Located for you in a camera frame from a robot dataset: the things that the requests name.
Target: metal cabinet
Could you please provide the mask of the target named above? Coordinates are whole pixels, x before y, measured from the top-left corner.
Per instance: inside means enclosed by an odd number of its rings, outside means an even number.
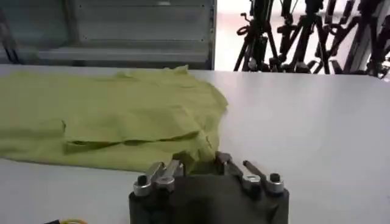
[[[215,0],[2,0],[27,64],[213,69]]]

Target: floor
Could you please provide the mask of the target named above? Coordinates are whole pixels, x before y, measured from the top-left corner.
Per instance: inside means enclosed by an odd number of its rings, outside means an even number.
[[[335,9],[335,16],[342,15],[344,11],[344,7],[347,0],[338,0]],[[328,0],[324,1],[325,9]],[[294,23],[298,22],[299,16],[305,14],[305,1],[298,0],[295,10],[293,12]],[[353,13],[356,12],[357,4],[355,4],[355,8]],[[240,17],[240,13],[246,12],[249,14],[250,9],[250,1],[249,0],[219,0],[218,1],[218,15],[217,15],[217,36],[216,36],[216,61],[215,61],[215,69],[222,71],[232,71],[236,62],[236,58],[238,56],[239,50],[243,44],[244,36],[238,36],[236,31],[247,24],[243,17]],[[275,42],[277,45],[277,49],[279,49],[281,35],[276,32],[276,29],[283,25],[284,20],[280,16],[280,12],[282,11],[281,3],[278,0],[274,1],[274,7],[272,10],[271,17],[271,26],[272,33],[274,34]],[[346,41],[343,43],[339,50],[339,54],[336,59],[340,62],[341,65],[345,63],[349,47],[352,41],[351,35],[354,34],[356,30],[346,38]],[[317,48],[318,37],[317,34],[314,33],[309,41],[308,51],[305,62],[309,62],[314,59],[314,53]],[[330,48],[332,43],[332,38],[328,40],[328,47]],[[291,60],[294,50],[296,48],[296,43],[292,47],[290,54],[288,55],[288,61]],[[270,58],[271,49],[267,50],[266,58]]]

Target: cable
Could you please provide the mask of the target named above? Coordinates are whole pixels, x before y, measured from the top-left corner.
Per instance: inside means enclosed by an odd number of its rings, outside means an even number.
[[[87,222],[80,219],[66,219],[60,222],[61,224],[88,224]]]

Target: camera stand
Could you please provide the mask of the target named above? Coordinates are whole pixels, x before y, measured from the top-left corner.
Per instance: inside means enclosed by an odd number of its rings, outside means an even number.
[[[390,15],[385,18],[378,38],[374,36],[371,57],[364,74],[382,79],[388,73],[388,69],[382,65],[390,52],[390,46],[385,49],[388,40],[390,40]]]
[[[245,35],[244,44],[240,50],[239,56],[234,67],[234,71],[238,71],[241,66],[242,60],[244,60],[242,71],[271,71],[267,64],[264,63],[264,58],[267,49],[267,43],[271,45],[272,54],[277,57],[277,50],[275,45],[274,36],[272,34],[271,25],[266,22],[264,27],[258,27],[254,19],[248,20],[246,14],[242,13],[241,16],[245,17],[245,20],[249,22],[248,26],[244,26],[237,30],[238,35]]]
[[[362,0],[358,8],[361,15],[354,16],[346,28],[342,28],[337,24],[332,24],[330,28],[337,29],[337,31],[336,31],[335,39],[333,40],[332,43],[332,47],[327,52],[327,55],[331,56],[337,54],[337,51],[341,43],[345,40],[347,35],[351,32],[351,30],[356,25],[358,26],[358,30],[356,32],[357,42],[361,41],[365,28],[369,26],[370,34],[371,34],[371,46],[375,46],[376,39],[377,39],[378,18],[376,16],[373,16],[373,14],[375,13],[379,3],[381,3],[382,1],[383,0],[371,0],[371,1]],[[323,66],[324,63],[320,63],[314,73],[317,74],[322,69]]]
[[[265,2],[251,0],[251,2],[250,15],[253,16],[253,19],[248,20],[246,13],[242,13],[241,16],[245,17],[245,20],[249,22],[249,25],[237,30],[238,35],[246,36],[237,58],[234,71],[239,70],[243,60],[242,71],[278,71],[278,64],[276,63],[277,50],[271,24],[269,22],[274,0],[267,0]],[[271,45],[273,54],[273,58],[269,60],[269,65],[264,62],[268,41]]]
[[[308,42],[310,39],[310,35],[313,33],[314,27],[317,28],[318,36],[319,36],[319,45],[320,45],[320,55],[321,55],[321,63],[325,68],[325,73],[329,74],[329,65],[328,65],[328,54],[326,51],[326,36],[325,31],[322,27],[322,18],[317,15],[319,9],[322,8],[322,1],[306,1],[307,9],[306,15],[301,16],[299,18],[298,25],[292,34],[291,39],[285,46],[281,47],[281,55],[279,56],[280,61],[285,61],[288,51],[293,45],[295,39],[298,37],[300,31],[302,31],[297,50],[295,51],[294,57],[292,58],[292,62],[287,65],[282,66],[282,70],[286,72],[304,72],[310,73],[310,67],[305,64],[305,55],[308,47]]]

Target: tripod leg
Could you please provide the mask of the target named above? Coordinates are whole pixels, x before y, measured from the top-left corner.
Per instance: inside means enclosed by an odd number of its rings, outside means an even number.
[[[239,67],[241,66],[241,62],[245,56],[245,52],[246,52],[246,49],[248,48],[248,44],[249,44],[249,41],[248,41],[248,36],[245,37],[244,39],[244,44],[239,52],[239,55],[238,55],[238,58],[237,58],[237,61],[236,61],[236,65],[234,67],[234,71],[238,71],[239,70]]]
[[[250,70],[249,68],[249,60],[251,58],[251,56],[253,55],[253,48],[254,48],[254,43],[250,43],[248,45],[248,48],[247,48],[247,51],[245,52],[245,56],[244,56],[244,64],[243,64],[243,72],[247,72]]]
[[[275,39],[274,39],[274,35],[272,34],[271,25],[269,23],[267,24],[266,32],[268,35],[269,44],[271,45],[272,55],[274,56],[274,58],[277,58],[278,51],[276,49]]]
[[[304,62],[305,55],[307,51],[307,45],[310,38],[311,27],[313,22],[309,17],[305,16],[303,19],[303,27],[302,33],[300,34],[300,38],[297,45],[297,50],[295,51],[294,57],[292,58],[292,62],[290,63],[290,67],[295,68],[297,62]]]
[[[330,62],[332,63],[331,65],[333,66],[333,70],[335,70],[335,74],[336,75],[342,74],[342,69],[341,69],[339,62],[336,60],[332,60]]]
[[[319,71],[321,71],[322,69],[322,62],[320,62],[316,68],[316,70],[314,70],[313,74],[318,74]]]
[[[332,44],[332,47],[329,51],[329,55],[333,55],[337,49],[340,47],[340,44],[344,41],[344,39],[347,37],[348,33],[351,32],[351,30],[360,22],[360,17],[353,17],[351,22],[348,24],[347,28],[343,33],[340,34],[340,37],[335,37],[335,42]]]
[[[283,49],[284,51],[281,52],[282,55],[287,55],[287,53],[290,51],[290,49],[293,46],[296,38],[298,37],[298,34],[299,34],[300,30],[302,29],[303,21],[304,21],[304,18],[303,18],[303,16],[301,16],[299,18],[299,22],[298,22],[298,25],[297,25],[296,29],[294,30],[294,32],[291,35],[291,39],[288,41],[288,44],[286,45],[286,47],[284,47],[284,49]]]
[[[318,31],[321,61],[324,64],[325,74],[330,74],[328,55],[327,55],[327,49],[326,49],[325,32],[324,32],[324,29],[322,28],[322,19],[320,16],[316,17],[315,23],[316,23],[317,31]]]

